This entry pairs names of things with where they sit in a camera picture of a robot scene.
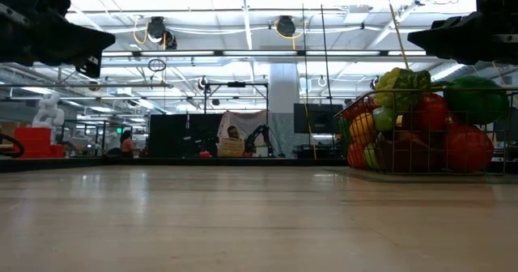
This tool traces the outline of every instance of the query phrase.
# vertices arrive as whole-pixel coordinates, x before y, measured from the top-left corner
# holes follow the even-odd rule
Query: fruit basket
[[[394,69],[335,118],[352,168],[504,174],[518,159],[509,151],[516,94],[477,76],[432,83],[425,71]]]

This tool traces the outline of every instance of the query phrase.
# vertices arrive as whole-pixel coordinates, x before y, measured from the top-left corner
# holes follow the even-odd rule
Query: wooden floor
[[[518,185],[325,168],[0,176],[0,271],[517,271]]]

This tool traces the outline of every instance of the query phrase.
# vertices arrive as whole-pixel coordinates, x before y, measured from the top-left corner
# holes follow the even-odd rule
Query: man
[[[233,125],[227,128],[227,134],[229,138],[240,139],[240,132]]]

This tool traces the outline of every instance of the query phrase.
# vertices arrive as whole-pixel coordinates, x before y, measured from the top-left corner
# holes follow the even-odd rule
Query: metal wire basket
[[[344,156],[352,168],[397,175],[514,172],[517,93],[510,87],[370,91],[335,115]],[[376,104],[380,95],[392,105]],[[493,98],[502,104],[490,105]]]

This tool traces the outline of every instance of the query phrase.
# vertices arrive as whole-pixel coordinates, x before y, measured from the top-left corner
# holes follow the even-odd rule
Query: woman
[[[131,130],[126,130],[121,135],[121,151],[122,156],[126,158],[133,158],[133,140],[131,140]]]

